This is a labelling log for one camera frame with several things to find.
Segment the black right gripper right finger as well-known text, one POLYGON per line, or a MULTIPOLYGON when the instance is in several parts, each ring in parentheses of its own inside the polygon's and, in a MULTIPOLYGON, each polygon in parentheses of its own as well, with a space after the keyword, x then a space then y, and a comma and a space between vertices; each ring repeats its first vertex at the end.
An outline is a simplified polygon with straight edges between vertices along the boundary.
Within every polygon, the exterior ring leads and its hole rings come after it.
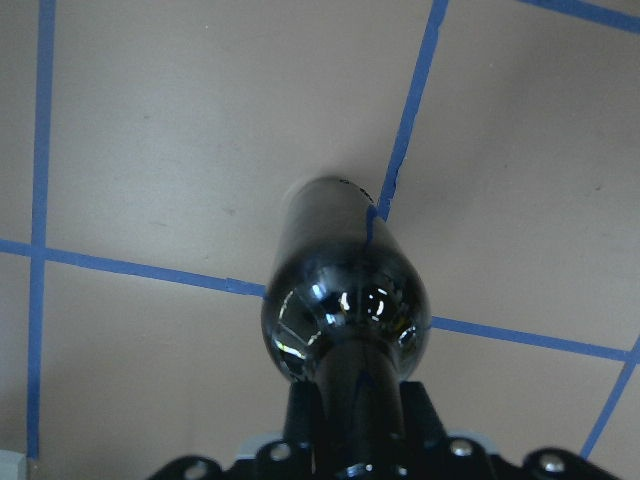
POLYGON ((546 447, 527 454, 520 465, 506 461, 493 447, 468 433, 446 432, 419 382, 403 382, 410 479, 613 479, 603 468, 570 451, 546 447))

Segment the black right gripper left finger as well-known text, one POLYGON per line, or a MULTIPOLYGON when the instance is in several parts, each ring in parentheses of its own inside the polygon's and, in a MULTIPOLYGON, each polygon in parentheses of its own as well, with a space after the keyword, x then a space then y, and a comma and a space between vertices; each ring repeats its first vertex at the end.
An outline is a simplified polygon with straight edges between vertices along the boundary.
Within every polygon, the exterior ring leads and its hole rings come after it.
POLYGON ((282 433, 260 442, 224 469, 215 460, 186 455, 151 475, 153 479, 313 479, 319 392, 311 382, 290 385, 282 433))

